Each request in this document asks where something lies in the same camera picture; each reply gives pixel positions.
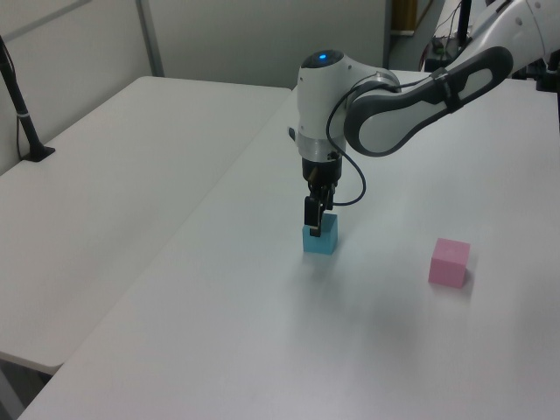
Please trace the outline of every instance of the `black cable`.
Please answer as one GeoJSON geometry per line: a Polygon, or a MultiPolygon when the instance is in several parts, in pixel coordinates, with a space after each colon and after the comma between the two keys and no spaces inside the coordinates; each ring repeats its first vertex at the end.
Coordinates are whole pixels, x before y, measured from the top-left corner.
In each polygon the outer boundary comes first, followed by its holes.
{"type": "Polygon", "coordinates": [[[461,3],[458,4],[458,6],[455,8],[455,11],[453,12],[453,17],[451,18],[451,25],[449,27],[449,34],[447,35],[447,42],[445,42],[445,48],[444,48],[444,54],[447,55],[447,46],[449,45],[449,41],[452,38],[452,32],[453,32],[453,22],[455,21],[455,15],[457,15],[457,11],[459,10],[459,6],[461,5],[461,3]]]}
{"type": "MultiPolygon", "coordinates": [[[[4,52],[6,53],[6,57],[8,57],[8,61],[10,62],[11,72],[14,73],[14,79],[17,79],[17,77],[16,77],[16,67],[14,66],[13,60],[11,59],[11,55],[10,55],[10,52],[8,51],[8,47],[6,47],[6,45],[4,43],[2,43],[2,48],[3,48],[4,52]]],[[[17,157],[19,158],[19,161],[21,162],[23,160],[23,158],[21,156],[21,150],[19,149],[19,116],[18,116],[18,114],[16,114],[16,149],[17,149],[17,157]]]]}
{"type": "Polygon", "coordinates": [[[461,3],[463,3],[463,2],[458,2],[457,8],[456,8],[454,11],[451,12],[451,14],[449,15],[449,17],[448,17],[446,20],[444,20],[441,24],[439,24],[438,26],[436,26],[436,29],[434,29],[434,35],[436,35],[436,32],[438,31],[439,28],[441,28],[442,25],[445,25],[445,24],[447,23],[447,21],[448,21],[449,19],[452,18],[452,16],[455,14],[455,11],[456,11],[459,7],[461,7],[461,3]]]}
{"type": "MultiPolygon", "coordinates": [[[[418,80],[418,81],[413,81],[411,83],[406,83],[404,85],[398,85],[395,86],[394,89],[402,89],[402,88],[409,88],[411,86],[415,86],[418,83],[425,81],[426,79],[429,79],[429,77],[426,77],[424,79],[418,80]]],[[[346,203],[332,203],[333,206],[338,206],[338,207],[344,207],[344,206],[351,206],[352,204],[357,203],[358,201],[360,201],[364,195],[366,195],[366,190],[367,190],[367,185],[366,185],[366,177],[364,176],[364,173],[361,171],[360,167],[358,166],[358,164],[356,164],[351,157],[349,157],[347,155],[347,153],[345,151],[343,151],[333,140],[333,138],[331,137],[331,122],[333,121],[334,118],[334,114],[336,114],[336,111],[339,109],[339,106],[342,104],[342,102],[344,102],[348,96],[350,96],[351,94],[353,94],[356,90],[358,90],[361,86],[356,86],[354,85],[350,90],[348,90],[340,99],[338,102],[336,102],[336,105],[334,105],[334,108],[332,109],[331,114],[329,115],[328,120],[326,120],[326,138],[329,141],[329,143],[331,144],[331,146],[344,158],[346,158],[346,160],[350,163],[350,165],[352,165],[354,167],[354,169],[358,172],[358,175],[360,175],[360,179],[361,179],[361,193],[360,195],[356,198],[353,199],[351,201],[347,201],[346,203]]]]}

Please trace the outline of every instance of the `blue cube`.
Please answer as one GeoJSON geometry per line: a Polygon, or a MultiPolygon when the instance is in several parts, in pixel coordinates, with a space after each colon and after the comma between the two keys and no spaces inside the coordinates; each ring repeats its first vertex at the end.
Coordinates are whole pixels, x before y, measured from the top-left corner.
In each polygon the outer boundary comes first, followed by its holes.
{"type": "Polygon", "coordinates": [[[336,214],[323,214],[323,224],[321,227],[321,236],[319,238],[311,236],[310,229],[309,226],[304,226],[302,230],[304,252],[331,255],[339,239],[339,223],[336,214]]]}

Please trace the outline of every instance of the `white robot link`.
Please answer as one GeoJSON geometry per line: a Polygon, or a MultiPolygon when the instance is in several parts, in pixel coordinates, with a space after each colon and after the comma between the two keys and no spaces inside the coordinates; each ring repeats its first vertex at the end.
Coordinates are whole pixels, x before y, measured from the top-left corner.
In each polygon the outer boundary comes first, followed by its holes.
{"type": "Polygon", "coordinates": [[[304,224],[321,235],[333,202],[346,142],[371,157],[398,151],[419,130],[502,83],[511,73],[560,49],[559,0],[498,0],[472,28],[458,58],[424,80],[400,85],[389,70],[366,66],[342,52],[322,51],[299,69],[299,125],[290,130],[302,157],[310,195],[304,224]]]}

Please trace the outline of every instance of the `white tabletop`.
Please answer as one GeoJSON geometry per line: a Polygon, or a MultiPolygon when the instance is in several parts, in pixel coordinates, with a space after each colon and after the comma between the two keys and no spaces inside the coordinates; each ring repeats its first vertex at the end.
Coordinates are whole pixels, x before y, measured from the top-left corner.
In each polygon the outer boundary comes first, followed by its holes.
{"type": "Polygon", "coordinates": [[[65,362],[288,89],[142,78],[0,178],[0,358],[65,362]]]}
{"type": "Polygon", "coordinates": [[[556,97],[506,80],[357,157],[332,256],[302,251],[297,121],[292,94],[22,420],[557,417],[556,97]],[[438,237],[472,244],[462,290],[428,283],[438,237]]]}

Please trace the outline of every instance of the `gray wall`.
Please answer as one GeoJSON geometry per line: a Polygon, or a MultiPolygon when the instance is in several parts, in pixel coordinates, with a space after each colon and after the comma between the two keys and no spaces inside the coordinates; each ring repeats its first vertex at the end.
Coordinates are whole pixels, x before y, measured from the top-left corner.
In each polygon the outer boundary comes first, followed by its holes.
{"type": "Polygon", "coordinates": [[[293,88],[324,48],[381,66],[387,0],[143,0],[167,77],[293,88]]]}
{"type": "MultiPolygon", "coordinates": [[[[92,0],[6,45],[43,142],[137,77],[151,74],[134,0],[92,0]]],[[[0,174],[18,161],[15,120],[1,80],[0,174]]],[[[22,140],[26,151],[23,133],[22,140]]]]}

